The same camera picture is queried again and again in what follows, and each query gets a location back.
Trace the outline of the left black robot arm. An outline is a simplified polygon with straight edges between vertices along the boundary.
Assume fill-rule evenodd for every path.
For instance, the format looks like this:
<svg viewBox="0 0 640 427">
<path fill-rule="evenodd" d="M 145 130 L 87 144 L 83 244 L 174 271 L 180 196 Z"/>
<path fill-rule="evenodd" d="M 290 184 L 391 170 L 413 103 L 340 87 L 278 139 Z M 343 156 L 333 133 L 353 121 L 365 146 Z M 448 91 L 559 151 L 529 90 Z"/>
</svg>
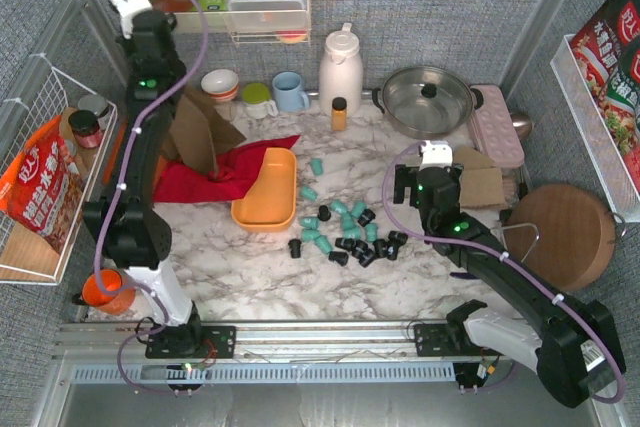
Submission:
<svg viewBox="0 0 640 427">
<path fill-rule="evenodd" d="M 149 352 L 177 357 L 200 347 L 202 327 L 168 263 L 171 228 L 153 209 L 157 163 L 188 74 L 173 41 L 175 25 L 171 15 L 143 11 L 120 41 L 130 67 L 125 131 L 108 187 L 84 204 L 83 220 L 96 242 L 94 261 L 112 260 L 126 272 L 127 289 L 151 305 L 153 328 L 142 339 Z"/>
</svg>

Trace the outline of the orange plastic storage basket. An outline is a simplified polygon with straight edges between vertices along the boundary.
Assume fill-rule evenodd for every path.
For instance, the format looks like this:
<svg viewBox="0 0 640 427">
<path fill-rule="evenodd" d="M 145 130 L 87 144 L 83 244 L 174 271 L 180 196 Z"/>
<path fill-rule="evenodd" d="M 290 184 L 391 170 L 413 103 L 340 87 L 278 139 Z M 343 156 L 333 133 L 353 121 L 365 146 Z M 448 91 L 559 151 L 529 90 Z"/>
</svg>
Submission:
<svg viewBox="0 0 640 427">
<path fill-rule="evenodd" d="M 231 217 L 249 233 L 278 233 L 293 222 L 296 204 L 296 156 L 288 149 L 269 147 L 252 187 L 231 203 Z"/>
</svg>

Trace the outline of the red cloth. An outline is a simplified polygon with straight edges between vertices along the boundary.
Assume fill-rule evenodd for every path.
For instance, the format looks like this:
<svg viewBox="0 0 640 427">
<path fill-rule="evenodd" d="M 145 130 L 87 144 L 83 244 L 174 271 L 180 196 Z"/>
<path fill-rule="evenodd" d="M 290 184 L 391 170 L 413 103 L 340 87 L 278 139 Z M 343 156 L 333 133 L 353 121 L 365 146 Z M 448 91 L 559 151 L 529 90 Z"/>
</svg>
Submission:
<svg viewBox="0 0 640 427">
<path fill-rule="evenodd" d="M 216 157 L 218 170 L 200 173 L 182 162 L 169 161 L 153 191 L 155 203 L 195 204 L 242 199 L 258 178 L 268 148 L 290 149 L 299 135 L 261 140 Z"/>
</svg>

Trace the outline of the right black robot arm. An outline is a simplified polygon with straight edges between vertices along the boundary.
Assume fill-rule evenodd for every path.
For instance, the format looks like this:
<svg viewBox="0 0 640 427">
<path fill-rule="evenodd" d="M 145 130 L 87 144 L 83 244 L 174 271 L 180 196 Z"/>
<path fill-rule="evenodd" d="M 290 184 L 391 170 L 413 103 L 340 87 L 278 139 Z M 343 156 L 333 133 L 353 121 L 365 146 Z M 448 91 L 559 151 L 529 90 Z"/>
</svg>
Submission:
<svg viewBox="0 0 640 427">
<path fill-rule="evenodd" d="M 386 211 L 396 195 L 410 193 L 422 231 L 392 223 L 408 237 L 433 246 L 442 257 L 491 287 L 522 315 L 521 321 L 489 320 L 491 309 L 468 301 L 453 310 L 454 340 L 487 347 L 532 370 L 551 397 L 575 408 L 591 399 L 614 405 L 627 385 L 626 363 L 614 317 L 601 302 L 584 303 L 513 259 L 491 230 L 461 211 L 456 164 L 408 167 L 391 164 L 382 184 Z"/>
</svg>

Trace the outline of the brown cloth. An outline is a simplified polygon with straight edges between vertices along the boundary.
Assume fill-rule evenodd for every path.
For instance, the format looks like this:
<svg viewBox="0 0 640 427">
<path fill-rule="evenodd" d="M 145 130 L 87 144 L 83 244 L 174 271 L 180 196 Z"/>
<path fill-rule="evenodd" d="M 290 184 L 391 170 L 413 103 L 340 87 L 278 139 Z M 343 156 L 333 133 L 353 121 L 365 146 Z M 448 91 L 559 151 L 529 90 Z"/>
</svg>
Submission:
<svg viewBox="0 0 640 427">
<path fill-rule="evenodd" d="M 165 135 L 160 155 L 180 161 L 200 174 L 217 174 L 217 156 L 239 146 L 246 137 L 216 109 L 204 92 L 187 86 Z"/>
</svg>

